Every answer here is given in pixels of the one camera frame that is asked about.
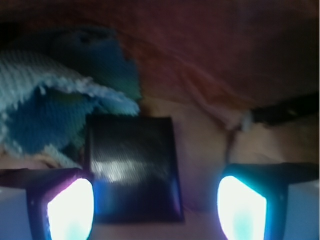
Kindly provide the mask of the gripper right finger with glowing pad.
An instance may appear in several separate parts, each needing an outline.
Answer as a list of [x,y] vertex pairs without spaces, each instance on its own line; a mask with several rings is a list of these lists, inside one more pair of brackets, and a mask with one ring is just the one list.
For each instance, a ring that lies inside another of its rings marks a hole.
[[232,163],[216,198],[228,240],[318,240],[320,166],[316,163]]

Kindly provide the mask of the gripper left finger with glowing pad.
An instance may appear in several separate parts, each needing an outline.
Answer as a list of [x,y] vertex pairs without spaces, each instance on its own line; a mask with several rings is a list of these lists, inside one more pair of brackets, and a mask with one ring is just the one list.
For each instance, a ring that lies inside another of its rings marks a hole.
[[94,217],[90,175],[79,168],[2,169],[2,240],[86,240]]

